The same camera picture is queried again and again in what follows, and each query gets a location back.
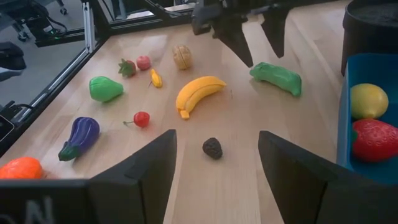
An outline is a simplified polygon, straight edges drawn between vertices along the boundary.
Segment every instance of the blue bin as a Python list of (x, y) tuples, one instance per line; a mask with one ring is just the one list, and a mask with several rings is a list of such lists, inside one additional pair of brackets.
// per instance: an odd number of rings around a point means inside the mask
[(378, 120), (398, 127), (398, 55), (358, 54), (348, 59), (338, 118), (337, 164), (383, 184), (398, 184), (398, 156), (379, 163), (365, 163), (351, 154), (350, 88), (360, 83), (381, 87), (389, 106)]

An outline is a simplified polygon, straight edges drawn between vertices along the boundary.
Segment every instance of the yellow lemon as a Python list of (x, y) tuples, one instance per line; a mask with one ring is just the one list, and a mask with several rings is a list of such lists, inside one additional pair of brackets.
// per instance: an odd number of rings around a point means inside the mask
[(355, 119), (379, 118), (388, 107), (386, 92), (377, 85), (363, 83), (351, 87), (351, 116)]

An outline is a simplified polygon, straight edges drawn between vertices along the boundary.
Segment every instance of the black pot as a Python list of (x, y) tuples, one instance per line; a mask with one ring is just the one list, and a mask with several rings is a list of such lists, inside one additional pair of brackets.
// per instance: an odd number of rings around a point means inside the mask
[(346, 7), (343, 27), (342, 74), (352, 55), (398, 54), (398, 0), (354, 0)]

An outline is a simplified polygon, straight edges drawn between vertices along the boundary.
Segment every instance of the wooden tabletop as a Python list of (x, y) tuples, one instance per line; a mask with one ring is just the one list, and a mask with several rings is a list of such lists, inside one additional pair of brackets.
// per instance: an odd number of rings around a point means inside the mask
[[(268, 62), (299, 73), (303, 94), (254, 82), (249, 68), (211, 34), (193, 35), (190, 26), (135, 32), (110, 38), (54, 99), (32, 126), (0, 159), (20, 156), (41, 161), (46, 178), (92, 177), (117, 164), (168, 129), (177, 130), (178, 156), (164, 223), (283, 223), (265, 178), (257, 140), (269, 130), (335, 162), (343, 42), (342, 19), (348, 1), (292, 10), (286, 23), (285, 56), (277, 58), (260, 17), (243, 25), (254, 64)], [(184, 44), (193, 54), (191, 70), (174, 64), (172, 47)], [(150, 84), (149, 71), (130, 79), (118, 74), (121, 58), (148, 55), (164, 86)], [(203, 99), (183, 120), (175, 108), (180, 89), (189, 81), (214, 75), (227, 86)], [(122, 83), (124, 94), (102, 104), (93, 101), (88, 82), (106, 76)], [(126, 127), (134, 113), (151, 115), (147, 128)], [(79, 159), (58, 161), (72, 122), (90, 116), (101, 126), (101, 137)], [(219, 161), (204, 155), (205, 140), (216, 137), (224, 150)]]

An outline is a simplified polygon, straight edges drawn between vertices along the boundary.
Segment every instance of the small yellow banana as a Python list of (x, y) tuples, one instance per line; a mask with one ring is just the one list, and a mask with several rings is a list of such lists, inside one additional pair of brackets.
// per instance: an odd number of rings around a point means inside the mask
[(212, 76), (200, 77), (186, 84), (175, 102), (181, 117), (188, 119), (189, 113), (202, 98), (222, 90), (224, 86), (225, 82)]
[(150, 71), (150, 77), (152, 78), (152, 83), (156, 88), (162, 87), (162, 77), (160, 77), (160, 75), (158, 75), (154, 69)]

